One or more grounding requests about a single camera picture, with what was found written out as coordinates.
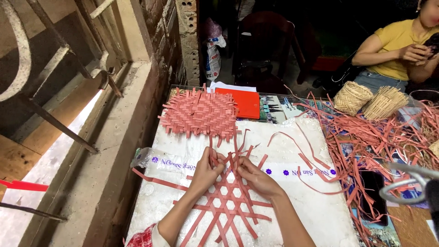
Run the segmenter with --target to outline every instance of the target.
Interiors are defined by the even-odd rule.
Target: black phone
[[[434,55],[439,53],[439,33],[433,34],[427,41],[424,43],[425,46],[430,47],[433,55],[429,57],[431,59]]]
[[[360,177],[362,178],[363,187],[366,189],[365,192],[368,196],[370,196],[375,202],[372,205],[375,215],[378,214],[387,214],[387,204],[386,201],[381,198],[379,191],[384,187],[384,177],[383,175],[376,173],[374,171],[359,171]],[[371,218],[372,212],[371,207],[367,203],[364,196],[361,197],[360,202],[361,208],[365,213],[361,212],[362,218],[368,221],[373,221]],[[378,225],[387,226],[389,224],[388,217],[382,216],[379,222],[376,222]]]

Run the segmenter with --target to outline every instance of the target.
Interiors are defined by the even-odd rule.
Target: denim shorts
[[[358,85],[369,88],[373,94],[376,94],[378,89],[383,86],[396,87],[404,93],[408,84],[406,80],[394,79],[368,70],[360,72],[354,81]]]

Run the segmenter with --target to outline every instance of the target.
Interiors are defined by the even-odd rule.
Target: sleeve
[[[398,33],[401,31],[400,29],[401,23],[394,22],[385,26],[384,28],[376,30],[375,34],[380,38],[382,45],[386,46],[393,38],[398,36]]]
[[[145,231],[136,233],[126,247],[170,247],[158,232],[158,224],[154,223]]]

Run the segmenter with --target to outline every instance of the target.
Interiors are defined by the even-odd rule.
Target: chair
[[[279,14],[261,11],[247,15],[238,27],[232,66],[235,85],[256,87],[258,92],[288,94],[282,79],[293,37],[293,23]],[[279,58],[276,76],[271,74],[273,57]]]

